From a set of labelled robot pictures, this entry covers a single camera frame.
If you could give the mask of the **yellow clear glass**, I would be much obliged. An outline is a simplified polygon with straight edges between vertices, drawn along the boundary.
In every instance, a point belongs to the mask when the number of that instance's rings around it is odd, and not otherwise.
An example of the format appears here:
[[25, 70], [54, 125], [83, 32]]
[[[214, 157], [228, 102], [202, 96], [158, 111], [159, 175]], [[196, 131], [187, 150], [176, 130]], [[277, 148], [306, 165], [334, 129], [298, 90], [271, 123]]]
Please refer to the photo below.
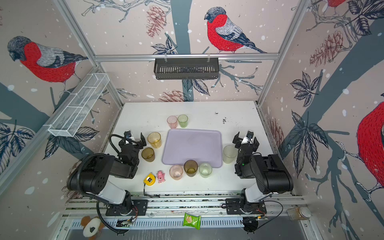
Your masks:
[[147, 137], [147, 140], [148, 142], [150, 143], [150, 145], [155, 148], [155, 149], [158, 149], [161, 147], [162, 145], [162, 137], [161, 137], [161, 134], [158, 133], [158, 132], [152, 132], [148, 135]]

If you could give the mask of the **pale green frosted glass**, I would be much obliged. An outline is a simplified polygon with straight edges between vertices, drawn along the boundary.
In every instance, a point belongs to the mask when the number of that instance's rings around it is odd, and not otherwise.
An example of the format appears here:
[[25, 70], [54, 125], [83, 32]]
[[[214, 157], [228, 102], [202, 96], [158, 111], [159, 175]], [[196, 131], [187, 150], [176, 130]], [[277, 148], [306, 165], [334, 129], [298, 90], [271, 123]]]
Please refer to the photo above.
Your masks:
[[238, 149], [233, 145], [227, 145], [223, 149], [223, 162], [225, 164], [231, 164], [237, 159]]

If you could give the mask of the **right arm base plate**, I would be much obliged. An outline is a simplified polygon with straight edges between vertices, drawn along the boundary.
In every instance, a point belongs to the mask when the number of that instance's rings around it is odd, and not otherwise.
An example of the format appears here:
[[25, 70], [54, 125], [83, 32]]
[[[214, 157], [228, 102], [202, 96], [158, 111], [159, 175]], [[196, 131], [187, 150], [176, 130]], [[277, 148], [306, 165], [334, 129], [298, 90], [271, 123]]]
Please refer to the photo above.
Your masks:
[[263, 203], [249, 203], [240, 198], [225, 199], [221, 208], [225, 209], [228, 215], [265, 215], [267, 212]]

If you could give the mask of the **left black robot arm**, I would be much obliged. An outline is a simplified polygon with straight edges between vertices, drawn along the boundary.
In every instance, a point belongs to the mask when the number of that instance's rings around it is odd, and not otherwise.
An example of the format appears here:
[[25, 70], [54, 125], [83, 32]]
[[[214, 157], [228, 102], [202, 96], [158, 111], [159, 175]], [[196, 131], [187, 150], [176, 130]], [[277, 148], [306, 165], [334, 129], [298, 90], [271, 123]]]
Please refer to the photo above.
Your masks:
[[111, 134], [108, 140], [117, 156], [103, 153], [86, 156], [70, 174], [67, 188], [104, 204], [130, 210], [131, 194], [114, 185], [109, 177], [133, 179], [140, 164], [139, 152], [147, 143], [143, 135], [136, 141], [131, 131], [124, 132], [123, 136]]

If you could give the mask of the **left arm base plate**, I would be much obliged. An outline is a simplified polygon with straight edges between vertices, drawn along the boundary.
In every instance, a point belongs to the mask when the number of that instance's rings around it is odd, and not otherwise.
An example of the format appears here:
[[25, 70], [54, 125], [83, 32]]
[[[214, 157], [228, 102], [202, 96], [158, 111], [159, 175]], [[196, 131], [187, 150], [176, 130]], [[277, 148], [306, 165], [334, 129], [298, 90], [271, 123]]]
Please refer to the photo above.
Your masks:
[[128, 200], [120, 205], [107, 205], [106, 216], [145, 216], [148, 207], [148, 200]]

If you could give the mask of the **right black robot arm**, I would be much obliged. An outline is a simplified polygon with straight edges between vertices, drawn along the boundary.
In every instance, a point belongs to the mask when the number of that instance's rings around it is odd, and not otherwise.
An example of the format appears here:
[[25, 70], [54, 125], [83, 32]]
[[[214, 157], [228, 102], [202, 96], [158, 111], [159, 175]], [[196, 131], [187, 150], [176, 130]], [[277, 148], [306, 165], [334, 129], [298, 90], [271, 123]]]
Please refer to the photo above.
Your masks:
[[248, 131], [243, 138], [236, 134], [233, 144], [238, 149], [235, 174], [240, 179], [256, 180], [252, 186], [241, 191], [241, 208], [259, 204], [274, 194], [293, 190], [294, 181], [279, 155], [263, 156], [259, 153], [260, 143], [252, 131]]

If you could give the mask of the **brown textured glass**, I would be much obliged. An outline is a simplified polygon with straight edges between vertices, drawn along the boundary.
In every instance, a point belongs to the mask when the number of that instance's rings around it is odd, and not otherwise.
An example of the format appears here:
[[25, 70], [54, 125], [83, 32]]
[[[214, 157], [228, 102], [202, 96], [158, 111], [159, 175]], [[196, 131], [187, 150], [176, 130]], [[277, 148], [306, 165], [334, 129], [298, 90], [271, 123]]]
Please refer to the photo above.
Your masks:
[[155, 160], [155, 151], [152, 148], [143, 149], [141, 155], [142, 155], [142, 158], [149, 163]]

